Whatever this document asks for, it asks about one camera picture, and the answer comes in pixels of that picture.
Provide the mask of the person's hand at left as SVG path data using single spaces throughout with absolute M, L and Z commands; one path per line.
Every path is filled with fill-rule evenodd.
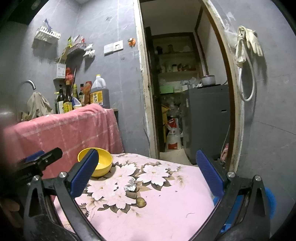
M 14 227 L 23 227 L 23 218 L 19 214 L 20 205 L 17 202 L 10 199 L 3 200 L 1 201 L 1 208 Z

